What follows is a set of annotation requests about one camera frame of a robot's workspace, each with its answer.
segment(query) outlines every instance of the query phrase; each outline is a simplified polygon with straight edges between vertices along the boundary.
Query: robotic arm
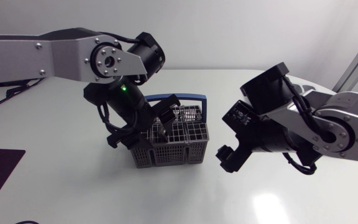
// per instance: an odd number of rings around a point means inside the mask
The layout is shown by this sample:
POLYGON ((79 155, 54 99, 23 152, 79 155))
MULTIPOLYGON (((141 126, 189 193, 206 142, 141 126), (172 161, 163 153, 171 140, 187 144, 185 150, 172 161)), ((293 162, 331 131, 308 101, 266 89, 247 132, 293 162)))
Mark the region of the robotic arm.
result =
POLYGON ((163 134, 169 134, 180 105, 175 95, 151 107, 137 86, 157 73, 165 62, 159 44, 148 33, 128 39, 83 28, 65 29, 40 36, 0 35, 0 82, 31 78, 61 77, 90 82, 84 97, 98 107, 111 133, 108 143, 122 142, 129 149, 150 147, 140 134, 160 118, 163 134), (133 44, 126 52, 119 43, 133 44), (127 125, 109 122, 108 105, 127 125))
POLYGON ((304 174, 314 173, 322 155, 358 161, 358 93, 300 94, 287 73, 280 63, 241 87, 250 104, 239 100, 223 117, 239 146, 216 154, 227 172, 238 171, 252 152, 283 152, 304 174), (303 166, 288 152, 296 152, 303 166))

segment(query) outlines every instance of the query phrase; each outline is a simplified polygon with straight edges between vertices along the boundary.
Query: white table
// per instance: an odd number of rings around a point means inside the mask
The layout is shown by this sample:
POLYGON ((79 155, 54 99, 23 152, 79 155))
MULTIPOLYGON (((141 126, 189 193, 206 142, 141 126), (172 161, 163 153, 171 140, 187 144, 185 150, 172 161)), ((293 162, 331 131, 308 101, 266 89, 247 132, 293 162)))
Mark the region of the white table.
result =
POLYGON ((0 191, 0 223, 358 223, 358 162, 322 157, 312 176, 279 153, 254 153, 234 174, 219 166, 217 149, 238 145, 221 118, 260 73, 162 70, 140 88, 207 96, 210 140, 195 165, 136 169, 107 144, 86 83, 48 78, 3 103, 0 148, 27 152, 0 191))

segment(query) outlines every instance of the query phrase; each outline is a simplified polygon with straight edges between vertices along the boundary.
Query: white wall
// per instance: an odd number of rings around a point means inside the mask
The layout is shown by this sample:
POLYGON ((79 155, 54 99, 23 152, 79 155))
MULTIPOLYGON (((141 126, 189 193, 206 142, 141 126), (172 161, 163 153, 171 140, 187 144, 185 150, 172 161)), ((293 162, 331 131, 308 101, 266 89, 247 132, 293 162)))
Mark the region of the white wall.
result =
POLYGON ((0 34, 85 27, 150 32, 165 69, 249 68, 284 61, 332 88, 358 52, 358 0, 0 0, 0 34))

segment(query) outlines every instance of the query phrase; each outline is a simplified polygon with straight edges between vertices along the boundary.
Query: blue basket handle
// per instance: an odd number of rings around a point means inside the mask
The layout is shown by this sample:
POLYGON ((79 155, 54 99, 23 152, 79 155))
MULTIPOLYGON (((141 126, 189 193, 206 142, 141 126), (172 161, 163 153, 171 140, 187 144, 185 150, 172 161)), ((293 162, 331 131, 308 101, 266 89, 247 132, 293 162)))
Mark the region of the blue basket handle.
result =
POLYGON ((206 123, 206 96, 200 94, 191 94, 191 93, 171 93, 171 94, 156 94, 156 95, 149 95, 145 96, 146 100, 157 101, 163 100, 168 98, 170 95, 175 94, 179 100, 197 100, 201 101, 201 116, 202 121, 206 123))

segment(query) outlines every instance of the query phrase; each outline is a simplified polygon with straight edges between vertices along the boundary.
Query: gray plastic basket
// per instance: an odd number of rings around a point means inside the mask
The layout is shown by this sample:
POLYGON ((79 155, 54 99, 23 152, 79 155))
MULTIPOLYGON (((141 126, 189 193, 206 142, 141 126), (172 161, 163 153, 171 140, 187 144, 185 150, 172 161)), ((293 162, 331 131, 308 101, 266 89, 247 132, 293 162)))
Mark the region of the gray plastic basket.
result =
POLYGON ((203 162, 209 140, 208 127, 203 122, 204 108, 201 110, 199 106, 174 106, 172 110, 176 119, 172 124, 172 134, 167 140, 158 133, 162 124, 157 119, 148 131, 142 133, 153 148, 131 149, 137 168, 203 162))

